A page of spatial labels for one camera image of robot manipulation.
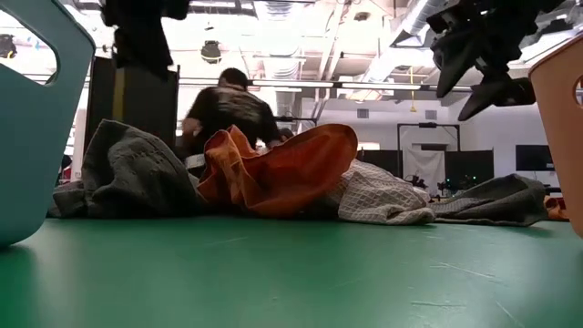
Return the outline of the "black metal stand frame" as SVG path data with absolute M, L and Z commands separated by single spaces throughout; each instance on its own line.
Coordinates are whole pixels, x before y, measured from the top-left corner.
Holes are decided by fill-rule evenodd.
M 288 128 L 294 134 L 300 134 L 303 131 L 314 128 L 318 125 L 316 118 L 296 118 L 293 116 L 276 116 L 275 121 L 279 128 Z
M 435 122 L 420 122 L 420 123 L 397 123 L 396 131 L 396 142 L 397 142 L 397 168 L 399 177 L 404 179 L 404 164 L 402 159 L 402 147 L 401 147 L 401 127 L 417 127 L 417 128 L 454 128 L 456 130 L 456 136 L 454 137 L 456 141 L 456 151 L 461 151 L 461 129 L 459 124 L 439 124 Z

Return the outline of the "light grey waffle towel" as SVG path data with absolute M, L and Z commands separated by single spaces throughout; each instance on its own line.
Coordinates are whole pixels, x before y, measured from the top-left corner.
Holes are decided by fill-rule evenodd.
M 339 220 L 383 225 L 423 225 L 435 220 L 429 196 L 373 164 L 353 160 L 336 187 L 315 203 Z

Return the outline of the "black wall monitor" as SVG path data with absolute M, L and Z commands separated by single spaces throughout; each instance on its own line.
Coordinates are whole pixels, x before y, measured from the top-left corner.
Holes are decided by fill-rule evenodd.
M 554 171 L 548 145 L 516 145 L 517 171 Z

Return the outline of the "silver ventilation duct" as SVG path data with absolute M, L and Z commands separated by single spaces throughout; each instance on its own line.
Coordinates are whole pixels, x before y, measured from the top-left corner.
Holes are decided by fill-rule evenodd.
M 303 5 L 291 1 L 254 2 L 261 28 L 267 80 L 297 80 L 300 75 L 299 18 Z

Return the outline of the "person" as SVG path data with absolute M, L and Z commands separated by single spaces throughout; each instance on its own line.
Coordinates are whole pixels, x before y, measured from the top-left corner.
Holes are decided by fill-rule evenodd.
M 249 80 L 238 68 L 223 70 L 218 84 L 202 89 L 182 121 L 185 153 L 204 152 L 206 142 L 218 131 L 237 127 L 253 149 L 258 140 L 271 149 L 281 144 L 281 134 L 270 105 L 248 90 Z

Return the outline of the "orange plastic basket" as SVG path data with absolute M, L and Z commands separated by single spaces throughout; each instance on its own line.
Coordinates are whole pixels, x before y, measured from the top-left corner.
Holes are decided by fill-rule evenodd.
M 567 214 L 583 238 L 583 35 L 544 57 L 529 70 Z

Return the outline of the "dark grey towel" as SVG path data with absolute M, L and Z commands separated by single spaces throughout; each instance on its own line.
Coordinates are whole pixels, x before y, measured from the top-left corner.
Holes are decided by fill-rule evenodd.
M 428 207 L 440 223 L 528 227 L 548 218 L 545 197 L 541 182 L 510 174 Z
M 160 138 L 102 120 L 90 140 L 81 179 L 54 189 L 49 218 L 187 218 L 202 212 L 198 179 Z

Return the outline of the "black divider screen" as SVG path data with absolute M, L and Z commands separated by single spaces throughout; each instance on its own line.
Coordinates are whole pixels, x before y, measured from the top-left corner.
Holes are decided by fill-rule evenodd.
M 381 169 L 385 169 L 396 177 L 402 177 L 403 154 L 401 150 L 362 149 L 358 151 L 356 158 L 360 161 L 373 164 Z
M 445 185 L 450 190 L 467 190 L 495 176 L 492 150 L 445 153 Z

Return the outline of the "orange towel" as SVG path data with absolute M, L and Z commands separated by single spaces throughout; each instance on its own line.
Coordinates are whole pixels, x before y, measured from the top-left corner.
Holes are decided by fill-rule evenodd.
M 197 190 L 211 206 L 290 217 L 337 186 L 355 159 L 357 146 L 351 127 L 326 124 L 260 153 L 231 126 L 206 143 L 205 170 Z
M 566 204 L 562 197 L 546 196 L 544 198 L 544 204 L 550 220 L 569 221 Z

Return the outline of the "long ceiling light rail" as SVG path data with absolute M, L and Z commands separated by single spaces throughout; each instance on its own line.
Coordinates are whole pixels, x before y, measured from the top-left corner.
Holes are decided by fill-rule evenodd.
M 179 79 L 181 85 L 187 86 L 211 86 L 218 82 L 213 78 L 182 77 Z M 437 85 L 427 84 L 400 84 L 400 83 L 364 83 L 364 82 L 342 82 L 342 81 L 311 81 L 311 80 L 250 80 L 250 87 L 291 87 L 291 88 L 342 88 L 342 89 L 371 89 L 371 90 L 392 90 L 392 91 L 437 91 Z M 452 92 L 469 92 L 471 87 L 454 87 Z

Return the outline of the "black partition panel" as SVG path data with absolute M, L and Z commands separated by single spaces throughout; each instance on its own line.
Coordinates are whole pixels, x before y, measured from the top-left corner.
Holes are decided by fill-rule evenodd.
M 141 67 L 118 68 L 110 58 L 95 57 L 90 69 L 84 145 L 104 119 L 144 130 L 175 147 L 179 73 L 161 79 Z

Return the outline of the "green table mat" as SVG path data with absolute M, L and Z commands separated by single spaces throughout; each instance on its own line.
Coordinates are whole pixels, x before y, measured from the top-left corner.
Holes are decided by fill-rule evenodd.
M 583 328 L 583 240 L 530 228 L 47 220 L 0 328 Z

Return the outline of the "white hanging sheet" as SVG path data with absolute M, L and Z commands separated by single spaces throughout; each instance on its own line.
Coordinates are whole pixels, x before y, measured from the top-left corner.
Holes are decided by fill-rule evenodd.
M 424 181 L 425 191 L 430 195 L 439 192 L 438 183 L 445 181 L 445 153 L 419 149 L 403 151 L 403 176 L 410 180 L 417 176 Z

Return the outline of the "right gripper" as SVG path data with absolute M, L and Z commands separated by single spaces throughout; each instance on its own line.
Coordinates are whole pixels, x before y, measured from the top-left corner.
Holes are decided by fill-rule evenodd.
M 446 0 L 437 12 L 446 8 L 455 10 L 456 23 L 432 43 L 440 70 L 437 97 L 447 95 L 470 67 L 485 76 L 506 73 L 507 64 L 521 56 L 522 39 L 537 31 L 537 0 Z M 467 121 L 491 106 L 536 102 L 528 77 L 484 77 L 471 90 L 458 121 Z

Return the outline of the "teal plastic basket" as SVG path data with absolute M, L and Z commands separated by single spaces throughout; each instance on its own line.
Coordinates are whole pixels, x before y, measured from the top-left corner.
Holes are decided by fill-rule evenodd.
M 0 64 L 0 249 L 43 224 L 57 168 L 96 50 L 59 0 L 0 0 L 55 53 L 45 85 Z

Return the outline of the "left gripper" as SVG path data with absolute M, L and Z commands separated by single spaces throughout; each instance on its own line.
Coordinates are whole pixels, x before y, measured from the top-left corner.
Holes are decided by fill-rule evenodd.
M 189 0 L 102 0 L 102 21 L 114 27 L 117 68 L 141 67 L 167 77 L 173 65 L 162 17 L 184 20 Z

